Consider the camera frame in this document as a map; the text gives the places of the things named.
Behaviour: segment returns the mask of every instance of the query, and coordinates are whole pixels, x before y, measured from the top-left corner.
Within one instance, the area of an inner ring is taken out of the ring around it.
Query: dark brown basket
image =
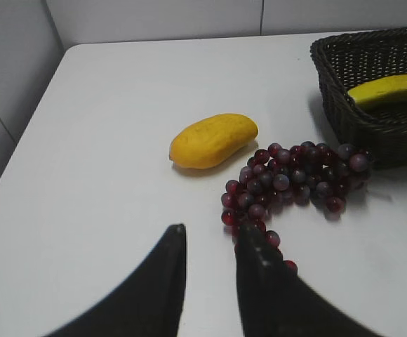
[[[407,103],[366,113],[347,94],[364,82],[407,74],[407,27],[320,39],[311,45],[311,56],[338,140],[370,149],[377,169],[407,165]]]

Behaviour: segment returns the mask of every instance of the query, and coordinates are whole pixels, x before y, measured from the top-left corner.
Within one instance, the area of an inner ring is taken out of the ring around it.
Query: yellow mango
[[[218,114],[198,121],[174,138],[169,159],[178,166],[209,169],[255,139],[258,127],[242,114]]]

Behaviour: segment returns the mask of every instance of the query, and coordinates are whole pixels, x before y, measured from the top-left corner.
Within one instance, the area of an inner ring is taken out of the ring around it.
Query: table surface
[[[251,117],[260,147],[336,145],[309,56],[331,34],[69,49],[0,180],[0,337],[76,317],[171,223],[188,239],[179,336],[241,336],[220,195],[255,144],[207,171],[174,169],[169,145],[223,112]],[[338,222],[292,206],[268,227],[322,296],[378,333],[407,336],[407,168],[376,173]]]

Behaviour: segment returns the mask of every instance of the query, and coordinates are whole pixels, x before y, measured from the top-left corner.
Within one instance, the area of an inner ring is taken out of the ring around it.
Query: plastic fruit
[[[361,109],[369,110],[383,103],[407,102],[407,74],[392,75],[360,84],[348,94]]]
[[[218,114],[198,121],[174,138],[169,159],[178,166],[209,169],[255,139],[258,127],[242,114]]]

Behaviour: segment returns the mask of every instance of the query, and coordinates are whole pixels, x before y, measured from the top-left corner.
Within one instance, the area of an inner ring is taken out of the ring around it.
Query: grape
[[[311,190],[306,185],[299,185],[294,188],[294,193],[296,199],[299,199],[300,201],[307,201],[309,200]]]
[[[279,163],[275,158],[269,160],[269,163],[267,163],[267,168],[272,172],[274,172],[277,167],[279,167]]]
[[[305,147],[306,149],[309,149],[311,147],[315,147],[316,145],[313,142],[310,142],[309,140],[307,140],[306,142],[303,142],[302,144],[300,144],[301,147]]]
[[[289,168],[287,166],[280,166],[277,170],[276,170],[276,174],[284,174],[285,176],[288,176],[291,174],[291,172],[289,171]]]
[[[253,179],[247,183],[247,190],[253,195],[259,195],[262,193],[263,188],[258,179]]]
[[[284,174],[277,174],[272,182],[277,191],[284,191],[289,187],[289,178]]]
[[[227,226],[233,226],[236,224],[236,217],[231,209],[227,209],[222,212],[221,215],[222,222]]]
[[[266,241],[269,242],[274,248],[278,248],[280,245],[280,236],[273,230],[266,232]]]
[[[329,150],[325,153],[325,155],[322,157],[322,163],[324,165],[333,165],[333,163],[335,162],[335,160],[337,159],[337,154],[334,153],[332,150]]]
[[[303,153],[303,147],[301,147],[301,146],[299,146],[299,145],[294,145],[294,146],[292,146],[292,148],[291,149],[289,149],[289,152],[290,152],[290,154],[291,154],[291,156],[293,155],[293,154],[302,154]]]
[[[258,180],[265,189],[271,187],[272,184],[272,173],[264,172],[258,176]]]
[[[327,200],[325,201],[325,205],[331,213],[335,214],[342,213],[345,207],[345,203],[343,202],[343,200],[341,200],[341,198],[338,197],[327,198]]]
[[[321,176],[311,175],[307,176],[307,178],[305,179],[305,184],[307,184],[311,190],[314,190],[317,184],[321,182],[321,180],[322,180]]]
[[[319,143],[319,144],[316,145],[316,147],[319,149],[322,156],[324,156],[325,153],[327,153],[329,151],[329,149],[330,149],[330,147],[325,143]]]
[[[291,158],[291,153],[287,149],[281,149],[276,154],[276,160],[280,164],[286,165],[287,163],[289,163],[290,158]]]
[[[291,261],[291,260],[285,260],[285,261],[283,261],[283,262],[285,263],[285,265],[286,265],[289,269],[291,269],[295,274],[297,274],[297,271],[298,271],[297,265],[296,265],[293,261]]]
[[[267,195],[261,194],[255,198],[255,203],[259,204],[263,207],[267,207],[267,205],[269,205],[269,203],[270,203],[270,199]]]
[[[355,172],[364,172],[368,169],[369,163],[364,154],[355,154],[349,160],[350,168]]]
[[[321,181],[316,186],[316,193],[320,198],[326,198],[333,195],[333,188],[326,181]]]
[[[349,166],[342,160],[338,160],[334,168],[335,175],[339,178],[347,177],[350,174]]]
[[[243,193],[238,197],[238,205],[242,209],[248,209],[255,202],[255,197],[250,193]]]
[[[291,158],[289,159],[289,166],[296,168],[300,166],[299,156],[296,154],[292,154]]]
[[[297,184],[301,184],[305,181],[306,179],[306,174],[305,171],[303,171],[302,169],[297,168],[296,170],[293,171],[293,173],[291,174],[291,180],[293,181],[293,183],[297,183]]]
[[[269,155],[273,158],[276,157],[277,153],[279,152],[279,150],[281,150],[281,145],[278,143],[272,143],[271,145],[269,145],[269,147],[267,148],[267,151],[269,152]]]
[[[248,167],[254,167],[257,164],[257,159],[255,157],[250,157],[247,161],[247,166]]]
[[[341,144],[338,147],[338,156],[342,160],[349,160],[349,158],[354,154],[355,148],[352,144]]]
[[[253,171],[254,175],[258,176],[261,173],[263,173],[264,171],[266,171],[266,167],[264,165],[262,165],[262,164],[256,164],[253,167],[252,171]]]
[[[279,192],[279,191],[270,190],[269,191],[269,200],[271,201],[271,203],[281,204],[283,202],[283,195],[281,195],[281,192]]]
[[[259,204],[253,204],[248,208],[248,217],[250,219],[261,219],[265,214],[265,208]]]
[[[229,180],[225,184],[225,190],[228,194],[236,194],[239,191],[239,183],[236,180]]]
[[[243,168],[240,170],[240,173],[246,173],[246,172],[251,173],[251,172],[253,172],[253,170],[252,170],[252,168],[249,167],[249,166],[245,166],[245,167],[243,167]]]
[[[229,209],[237,208],[238,204],[236,202],[236,197],[234,195],[230,195],[228,193],[224,193],[220,198],[222,205]]]
[[[252,169],[248,166],[245,166],[241,169],[239,174],[239,182],[243,185],[247,184],[249,180],[253,178]]]
[[[373,163],[375,161],[375,157],[369,150],[361,149],[359,150],[359,153],[365,155],[369,163]]]
[[[321,161],[321,152],[317,147],[310,147],[305,152],[305,158],[311,164],[319,163]]]
[[[283,197],[283,201],[286,203],[290,203],[293,201],[294,199],[294,194],[291,188],[288,188],[287,190],[284,190],[281,193],[282,197]]]
[[[269,160],[269,152],[264,149],[256,150],[255,159],[257,161],[257,164],[266,164]]]
[[[264,222],[262,222],[260,219],[255,219],[253,221],[254,226],[260,230],[261,233],[265,234],[266,233],[266,225]]]
[[[336,179],[333,168],[327,166],[322,169],[322,180],[334,181]]]
[[[334,195],[336,197],[345,197],[350,190],[350,184],[348,179],[343,178],[334,185]]]

